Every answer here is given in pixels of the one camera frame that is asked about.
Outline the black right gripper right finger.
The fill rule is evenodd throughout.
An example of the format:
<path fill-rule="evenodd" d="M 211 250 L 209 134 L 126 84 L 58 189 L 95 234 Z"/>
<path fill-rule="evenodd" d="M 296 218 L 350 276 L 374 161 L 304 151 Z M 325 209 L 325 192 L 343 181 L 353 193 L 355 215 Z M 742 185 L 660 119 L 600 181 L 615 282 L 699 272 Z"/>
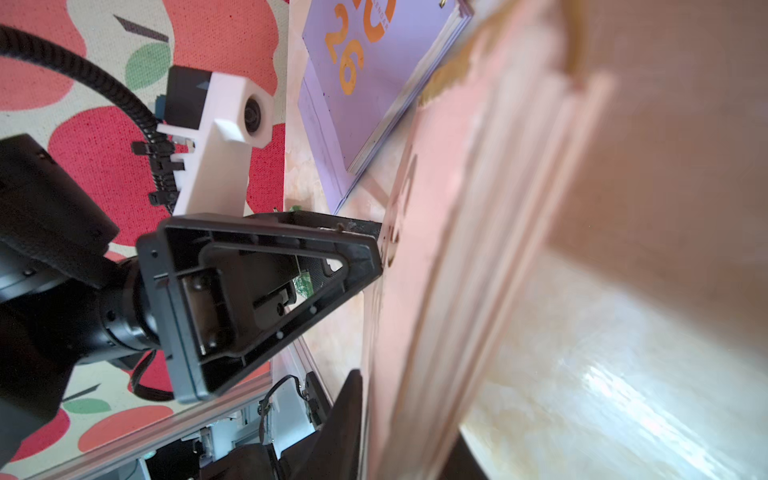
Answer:
<path fill-rule="evenodd" d="M 440 473 L 440 480 L 487 480 L 464 437 L 460 434 Z"/>

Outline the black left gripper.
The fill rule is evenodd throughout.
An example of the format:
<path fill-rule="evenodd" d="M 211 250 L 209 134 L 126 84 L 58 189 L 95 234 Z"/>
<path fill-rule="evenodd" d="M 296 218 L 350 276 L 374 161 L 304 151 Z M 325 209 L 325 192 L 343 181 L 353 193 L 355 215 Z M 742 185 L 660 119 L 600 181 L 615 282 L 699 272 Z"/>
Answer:
<path fill-rule="evenodd" d="M 168 218 L 138 258 L 97 256 L 95 361 L 161 350 L 178 402 L 217 398 L 381 276 L 380 231 L 310 211 Z"/>

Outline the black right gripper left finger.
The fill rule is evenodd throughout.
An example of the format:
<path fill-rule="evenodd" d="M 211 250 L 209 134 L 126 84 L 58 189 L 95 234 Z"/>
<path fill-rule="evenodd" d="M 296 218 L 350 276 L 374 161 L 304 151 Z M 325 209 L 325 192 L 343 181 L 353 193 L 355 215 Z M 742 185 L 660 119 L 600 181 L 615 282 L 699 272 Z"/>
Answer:
<path fill-rule="evenodd" d="M 315 432 L 284 450 L 277 461 L 281 479 L 357 479 L 362 432 L 363 378 L 349 372 L 337 399 L 330 402 L 313 372 L 304 396 Z"/>

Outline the pink calendar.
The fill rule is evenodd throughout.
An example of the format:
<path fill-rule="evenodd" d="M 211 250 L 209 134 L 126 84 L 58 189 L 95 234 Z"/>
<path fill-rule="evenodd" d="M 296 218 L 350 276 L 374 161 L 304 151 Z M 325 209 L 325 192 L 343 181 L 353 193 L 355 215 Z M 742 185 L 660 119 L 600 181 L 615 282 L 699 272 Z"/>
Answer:
<path fill-rule="evenodd" d="M 434 479 L 612 91 L 581 1 L 508 1 L 420 95 L 366 298 L 363 479 Z"/>

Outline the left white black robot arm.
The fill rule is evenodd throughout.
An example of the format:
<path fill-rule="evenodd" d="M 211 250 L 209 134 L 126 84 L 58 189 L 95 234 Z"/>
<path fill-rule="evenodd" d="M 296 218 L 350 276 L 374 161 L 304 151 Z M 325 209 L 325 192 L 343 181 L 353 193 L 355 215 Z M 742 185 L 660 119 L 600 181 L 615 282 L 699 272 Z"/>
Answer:
<path fill-rule="evenodd" d="M 162 353 L 172 399 L 224 395 L 382 273 L 381 224 L 294 211 L 116 225 L 29 135 L 1 143 L 1 460 L 58 414 L 76 366 Z"/>

